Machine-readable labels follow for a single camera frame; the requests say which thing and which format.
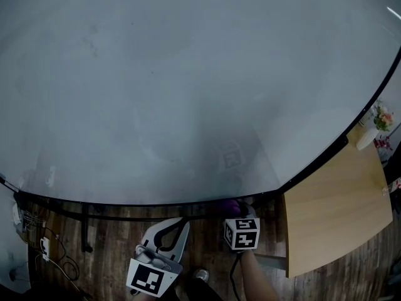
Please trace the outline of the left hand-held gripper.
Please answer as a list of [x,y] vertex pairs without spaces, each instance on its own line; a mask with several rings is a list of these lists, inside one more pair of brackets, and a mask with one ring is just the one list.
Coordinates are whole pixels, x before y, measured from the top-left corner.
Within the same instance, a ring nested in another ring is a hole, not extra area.
[[[175,230],[171,244],[163,245],[162,238]],[[161,297],[183,270],[183,266],[173,260],[182,258],[189,230],[189,220],[182,217],[166,219],[151,226],[143,236],[142,245],[137,245],[135,258],[130,260],[126,286]],[[160,251],[163,256],[151,249]]]

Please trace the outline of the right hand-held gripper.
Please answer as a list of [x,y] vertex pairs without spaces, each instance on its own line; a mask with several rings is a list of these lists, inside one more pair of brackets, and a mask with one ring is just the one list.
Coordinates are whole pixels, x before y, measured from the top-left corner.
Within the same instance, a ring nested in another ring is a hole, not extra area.
[[260,219],[244,200],[239,200],[238,206],[242,219],[225,220],[224,239],[232,251],[255,250],[259,243]]

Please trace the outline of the purple microfibre cloth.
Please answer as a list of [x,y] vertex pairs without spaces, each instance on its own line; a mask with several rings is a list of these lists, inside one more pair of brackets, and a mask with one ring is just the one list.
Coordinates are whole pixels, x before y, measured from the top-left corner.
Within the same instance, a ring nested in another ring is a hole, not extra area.
[[241,208],[238,201],[227,199],[219,201],[216,204],[215,212],[225,216],[226,218],[233,218],[241,215]]

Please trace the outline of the large whiteboard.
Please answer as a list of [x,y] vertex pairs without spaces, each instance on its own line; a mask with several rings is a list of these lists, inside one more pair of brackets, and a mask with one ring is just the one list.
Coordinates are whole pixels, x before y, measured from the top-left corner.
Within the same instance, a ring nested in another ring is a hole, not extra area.
[[160,205],[290,182],[401,50],[401,0],[0,0],[0,177]]

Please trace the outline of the person's right forearm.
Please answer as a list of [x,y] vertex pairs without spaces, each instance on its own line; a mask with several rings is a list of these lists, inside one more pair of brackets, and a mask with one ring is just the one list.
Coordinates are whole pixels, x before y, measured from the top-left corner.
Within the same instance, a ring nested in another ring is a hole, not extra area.
[[278,294],[262,272],[253,251],[242,252],[239,261],[246,301],[279,301]]

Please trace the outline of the grey sneaker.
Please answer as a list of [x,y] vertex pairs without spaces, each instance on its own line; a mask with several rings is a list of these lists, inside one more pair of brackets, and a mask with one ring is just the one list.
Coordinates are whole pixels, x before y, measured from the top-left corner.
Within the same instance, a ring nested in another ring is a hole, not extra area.
[[209,271],[205,268],[198,268],[193,272],[192,279],[200,279],[207,283],[209,281]]

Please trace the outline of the person's black trousers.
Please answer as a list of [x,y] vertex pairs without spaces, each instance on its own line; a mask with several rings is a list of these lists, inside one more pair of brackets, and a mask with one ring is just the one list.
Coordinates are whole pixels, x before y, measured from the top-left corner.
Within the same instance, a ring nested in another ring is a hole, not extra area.
[[185,285],[189,301],[223,301],[223,299],[201,278],[191,278]]

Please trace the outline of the light wooden table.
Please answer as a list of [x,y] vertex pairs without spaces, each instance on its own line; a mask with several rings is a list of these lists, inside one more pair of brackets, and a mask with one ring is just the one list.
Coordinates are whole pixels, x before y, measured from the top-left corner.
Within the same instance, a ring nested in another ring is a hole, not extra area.
[[393,221],[375,146],[356,148],[365,131],[356,125],[339,153],[284,193],[286,255],[257,255],[260,264],[288,278],[302,275],[345,256]]

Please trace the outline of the white power strip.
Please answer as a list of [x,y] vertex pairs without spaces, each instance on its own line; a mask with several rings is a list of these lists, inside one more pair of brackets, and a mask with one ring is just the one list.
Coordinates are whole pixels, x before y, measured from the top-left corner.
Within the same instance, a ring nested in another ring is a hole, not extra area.
[[42,257],[45,261],[49,261],[49,245],[50,241],[47,237],[42,237],[39,241]]

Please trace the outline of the white vase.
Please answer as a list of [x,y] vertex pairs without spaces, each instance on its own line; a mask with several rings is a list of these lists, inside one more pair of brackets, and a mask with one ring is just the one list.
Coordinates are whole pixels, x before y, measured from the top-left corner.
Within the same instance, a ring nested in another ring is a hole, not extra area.
[[378,133],[379,133],[379,130],[376,127],[370,127],[369,129],[366,129],[364,131],[364,133],[358,139],[358,141],[356,143],[356,148],[359,151],[366,148],[366,146],[368,146],[369,144],[371,144],[373,142],[373,140],[376,138]]

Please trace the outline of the small red ornament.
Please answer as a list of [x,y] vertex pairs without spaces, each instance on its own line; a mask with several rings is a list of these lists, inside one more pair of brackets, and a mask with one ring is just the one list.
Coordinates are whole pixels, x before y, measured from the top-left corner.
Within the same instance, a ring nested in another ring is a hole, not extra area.
[[387,162],[388,159],[391,157],[393,151],[389,137],[383,138],[382,136],[380,136],[379,138],[375,138],[373,140],[373,143],[376,147],[376,150],[378,152],[382,164],[384,162]]

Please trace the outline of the white network device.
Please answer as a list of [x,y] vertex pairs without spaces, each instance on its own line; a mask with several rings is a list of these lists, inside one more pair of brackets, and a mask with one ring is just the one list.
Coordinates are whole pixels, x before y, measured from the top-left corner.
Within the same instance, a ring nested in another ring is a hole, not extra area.
[[21,213],[20,208],[17,203],[14,203],[12,208],[12,216],[14,225],[17,226],[23,222],[23,214]]

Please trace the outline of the pink flower bouquet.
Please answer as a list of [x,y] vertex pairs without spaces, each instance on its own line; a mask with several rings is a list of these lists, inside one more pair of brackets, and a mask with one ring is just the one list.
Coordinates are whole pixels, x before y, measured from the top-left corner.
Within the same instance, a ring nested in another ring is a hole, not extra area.
[[384,106],[382,100],[376,100],[374,107],[373,123],[379,131],[388,132],[390,126],[393,124],[393,112],[389,111]]

